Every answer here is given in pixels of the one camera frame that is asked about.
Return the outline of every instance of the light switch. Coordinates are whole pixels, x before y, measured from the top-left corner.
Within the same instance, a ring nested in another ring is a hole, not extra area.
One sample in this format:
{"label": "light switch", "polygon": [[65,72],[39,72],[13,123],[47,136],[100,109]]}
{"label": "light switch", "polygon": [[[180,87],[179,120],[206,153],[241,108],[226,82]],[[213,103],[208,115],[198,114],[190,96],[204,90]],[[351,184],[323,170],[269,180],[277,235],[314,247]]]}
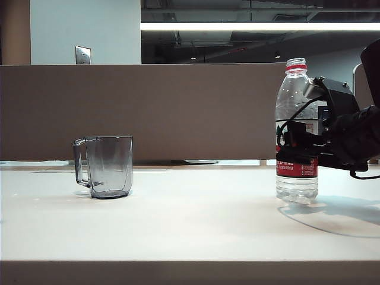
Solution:
{"label": "light switch", "polygon": [[88,47],[75,46],[75,63],[91,64],[91,49]]}

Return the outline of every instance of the cubicle divider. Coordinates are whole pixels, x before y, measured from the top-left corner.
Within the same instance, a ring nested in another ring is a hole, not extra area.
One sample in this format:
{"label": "cubicle divider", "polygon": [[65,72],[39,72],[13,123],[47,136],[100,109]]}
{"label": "cubicle divider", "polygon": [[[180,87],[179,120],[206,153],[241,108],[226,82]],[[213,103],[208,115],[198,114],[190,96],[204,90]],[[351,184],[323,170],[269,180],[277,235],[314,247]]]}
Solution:
{"label": "cubicle divider", "polygon": [[373,98],[368,86],[367,76],[364,70],[364,66],[362,64],[359,64],[358,66],[355,67],[353,76],[354,76],[353,92],[355,94],[356,101],[360,109],[364,109],[365,107],[373,105]]}
{"label": "cubicle divider", "polygon": [[71,160],[86,135],[134,159],[273,159],[284,64],[2,66],[1,159]]}

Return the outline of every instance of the fluorescent light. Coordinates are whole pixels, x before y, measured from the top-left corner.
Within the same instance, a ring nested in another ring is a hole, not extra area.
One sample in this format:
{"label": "fluorescent light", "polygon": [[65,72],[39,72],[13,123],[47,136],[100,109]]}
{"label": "fluorescent light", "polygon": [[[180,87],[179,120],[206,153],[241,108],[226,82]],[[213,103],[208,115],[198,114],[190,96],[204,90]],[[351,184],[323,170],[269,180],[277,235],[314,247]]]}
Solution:
{"label": "fluorescent light", "polygon": [[380,31],[380,23],[141,23],[143,31]]}

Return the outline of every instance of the robotic arm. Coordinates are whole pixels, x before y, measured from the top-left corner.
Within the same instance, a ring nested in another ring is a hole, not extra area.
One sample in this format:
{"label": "robotic arm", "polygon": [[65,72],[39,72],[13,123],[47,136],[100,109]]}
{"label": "robotic arm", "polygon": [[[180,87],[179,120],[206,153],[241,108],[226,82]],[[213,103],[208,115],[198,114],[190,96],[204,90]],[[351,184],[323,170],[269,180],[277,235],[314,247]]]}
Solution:
{"label": "robotic arm", "polygon": [[[310,81],[305,96],[307,102],[282,126],[277,141],[277,159],[284,162],[310,164],[318,158],[320,166],[345,169],[358,179],[356,172],[368,170],[367,161],[380,155],[380,40],[370,44],[361,54],[367,81],[375,105],[360,110],[347,84],[319,77]],[[319,121],[323,126],[318,135],[306,132],[304,123],[293,119],[308,104],[322,100],[327,107],[319,107]],[[280,144],[283,135],[284,145]]]}

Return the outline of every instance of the black cable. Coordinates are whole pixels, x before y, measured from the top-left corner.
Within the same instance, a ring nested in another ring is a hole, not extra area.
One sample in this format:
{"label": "black cable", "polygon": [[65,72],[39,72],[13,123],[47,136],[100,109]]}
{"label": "black cable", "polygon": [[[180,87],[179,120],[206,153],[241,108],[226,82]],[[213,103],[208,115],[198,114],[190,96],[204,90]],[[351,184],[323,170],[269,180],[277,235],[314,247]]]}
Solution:
{"label": "black cable", "polygon": [[367,177],[359,177],[356,175],[356,171],[355,170],[351,170],[350,171],[350,176],[355,178],[355,179],[360,179],[360,180],[368,180],[368,179],[376,179],[376,178],[380,178],[380,175],[378,176],[367,176]]}
{"label": "black cable", "polygon": [[284,130],[285,126],[287,126],[287,124],[288,124],[289,122],[291,122],[292,120],[294,120],[295,117],[298,116],[300,112],[302,112],[303,110],[305,110],[305,108],[306,108],[307,106],[309,106],[311,103],[313,103],[313,102],[315,102],[315,101],[318,101],[318,100],[321,100],[321,99],[323,99],[323,98],[324,98],[324,96],[319,96],[319,97],[317,97],[317,98],[314,98],[314,99],[308,101],[308,102],[307,102],[305,105],[303,105],[303,106],[302,106],[302,107],[301,107],[296,113],[294,113],[294,115],[291,116],[290,119],[288,119],[287,121],[285,121],[285,123],[281,126],[280,131],[279,131],[278,134],[277,134],[277,145],[278,145],[279,147],[282,147],[282,146],[283,146],[283,145],[281,144],[281,136],[282,136],[282,134],[283,134],[283,130]]}

